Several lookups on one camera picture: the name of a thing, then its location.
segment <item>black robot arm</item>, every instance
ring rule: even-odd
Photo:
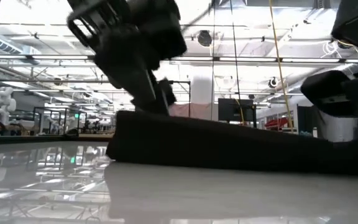
[[[123,88],[132,103],[153,113],[168,114],[176,99],[168,80],[157,81],[160,61],[177,57],[187,47],[174,0],[69,0],[74,11],[68,27],[110,83]]]

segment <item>black screen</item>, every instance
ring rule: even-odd
[[[240,100],[237,102],[235,99],[220,98],[218,99],[218,120],[242,121],[242,117],[241,117],[241,110],[242,110],[244,121],[253,121],[254,120],[254,110],[252,109],[253,105],[254,105],[253,100]]]

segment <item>glossy white surface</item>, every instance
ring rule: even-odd
[[[358,223],[358,178],[110,164],[105,147],[0,146],[0,223]]]

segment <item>black foam block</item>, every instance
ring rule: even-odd
[[[106,154],[118,162],[213,169],[358,175],[358,141],[278,133],[120,111]]]

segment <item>yellow cable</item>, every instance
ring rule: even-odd
[[[358,53],[358,49],[357,49],[357,47],[356,47],[356,46],[354,46],[354,50],[356,50],[356,52]]]
[[[235,99],[235,101],[237,102],[237,104],[238,104],[239,107],[240,107],[241,121],[242,121],[241,123],[242,123],[242,125],[245,125],[245,122],[244,122],[244,114],[242,113],[241,104],[240,104],[239,100]]]
[[[273,33],[274,33],[274,42],[276,45],[276,53],[277,53],[277,61],[278,61],[278,69],[280,70],[280,80],[281,80],[281,86],[283,88],[283,94],[285,99],[285,106],[287,107],[287,113],[288,113],[288,122],[291,128],[291,133],[293,133],[293,125],[292,125],[292,117],[290,112],[290,105],[288,104],[288,97],[287,93],[285,92],[285,85],[284,85],[284,79],[283,79],[283,72],[281,69],[281,61],[280,61],[280,54],[278,53],[278,44],[277,44],[277,34],[276,34],[276,28],[274,26],[274,17],[273,17],[273,3],[272,0],[268,1],[270,6],[270,15],[272,16],[272,25],[273,25]]]
[[[340,40],[337,40],[339,43],[343,44],[343,45],[346,45],[346,46],[354,46],[353,44],[348,44],[348,43],[345,43],[345,42],[342,42]]]
[[[355,45],[353,44],[348,44],[348,43],[345,43],[345,42],[342,42],[340,40],[337,40],[339,43],[343,44],[343,45],[346,45],[346,46],[350,46],[350,47],[354,47],[354,50],[356,50],[356,52],[358,53],[358,49]]]

